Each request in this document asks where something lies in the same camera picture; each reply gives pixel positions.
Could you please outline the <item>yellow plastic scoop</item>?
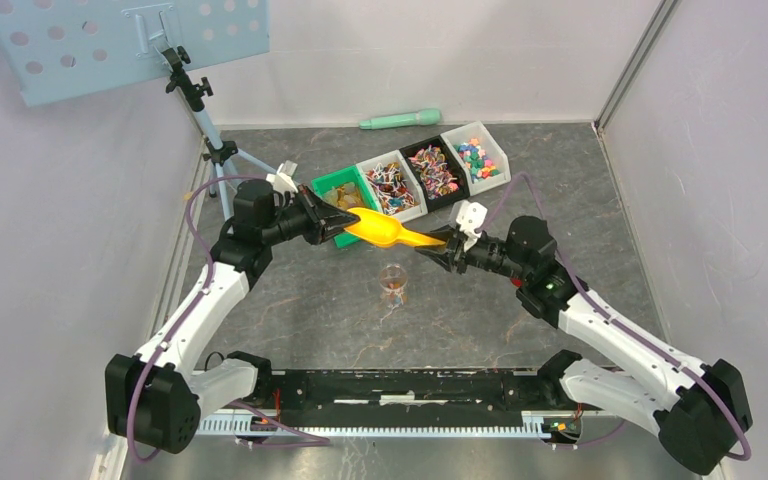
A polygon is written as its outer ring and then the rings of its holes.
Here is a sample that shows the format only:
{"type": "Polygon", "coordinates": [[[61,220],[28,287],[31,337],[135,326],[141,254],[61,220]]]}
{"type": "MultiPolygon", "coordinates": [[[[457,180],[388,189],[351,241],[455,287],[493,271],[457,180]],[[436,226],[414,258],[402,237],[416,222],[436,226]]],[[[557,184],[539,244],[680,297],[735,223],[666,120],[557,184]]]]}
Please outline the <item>yellow plastic scoop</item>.
{"type": "Polygon", "coordinates": [[[443,240],[407,229],[398,219],[375,210],[354,207],[348,212],[357,216],[358,221],[347,226],[345,231],[380,248],[395,245],[436,247],[445,244],[443,240]]]}

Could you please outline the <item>clear plastic jar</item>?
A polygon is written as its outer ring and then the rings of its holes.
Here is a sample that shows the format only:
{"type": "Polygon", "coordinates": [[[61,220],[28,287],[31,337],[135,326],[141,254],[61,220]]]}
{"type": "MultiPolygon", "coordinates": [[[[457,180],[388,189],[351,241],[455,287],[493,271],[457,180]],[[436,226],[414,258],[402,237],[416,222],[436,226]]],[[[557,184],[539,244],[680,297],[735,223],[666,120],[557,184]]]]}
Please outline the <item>clear plastic jar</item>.
{"type": "Polygon", "coordinates": [[[379,273],[381,298],[388,308],[398,308],[406,302],[408,274],[399,264],[388,264],[379,273]]]}

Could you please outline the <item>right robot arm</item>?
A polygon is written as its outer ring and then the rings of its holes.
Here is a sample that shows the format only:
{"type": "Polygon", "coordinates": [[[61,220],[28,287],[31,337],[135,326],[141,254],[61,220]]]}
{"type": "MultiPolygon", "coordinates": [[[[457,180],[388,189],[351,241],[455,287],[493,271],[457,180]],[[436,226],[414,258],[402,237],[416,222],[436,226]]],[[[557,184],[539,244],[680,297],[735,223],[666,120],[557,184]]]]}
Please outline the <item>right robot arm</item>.
{"type": "Polygon", "coordinates": [[[751,457],[753,420],[740,371],[680,351],[612,308],[567,266],[546,221],[520,216],[506,238],[468,235],[449,225],[430,232],[436,243],[418,253],[448,272],[473,267],[514,281],[533,317],[597,350],[610,371],[561,351],[539,370],[537,392],[551,408],[569,402],[597,407],[657,438],[681,466],[710,474],[726,458],[751,457]]]}

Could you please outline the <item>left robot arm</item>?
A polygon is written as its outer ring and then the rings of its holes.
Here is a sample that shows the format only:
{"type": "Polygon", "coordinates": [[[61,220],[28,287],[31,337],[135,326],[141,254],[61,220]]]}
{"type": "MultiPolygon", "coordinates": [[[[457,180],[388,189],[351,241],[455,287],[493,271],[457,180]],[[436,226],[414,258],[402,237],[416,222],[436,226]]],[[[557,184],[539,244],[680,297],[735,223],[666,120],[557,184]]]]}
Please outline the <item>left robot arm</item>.
{"type": "Polygon", "coordinates": [[[217,242],[209,246],[195,238],[206,264],[190,292],[136,353],[117,354],[105,368],[108,429],[126,439],[139,462],[181,452],[202,418],[235,401],[257,408],[272,399],[274,381],[265,359],[232,353],[204,373],[196,373],[196,363],[265,272],[274,246],[298,237],[320,245],[360,220],[276,175],[235,179],[232,216],[217,242]]]}

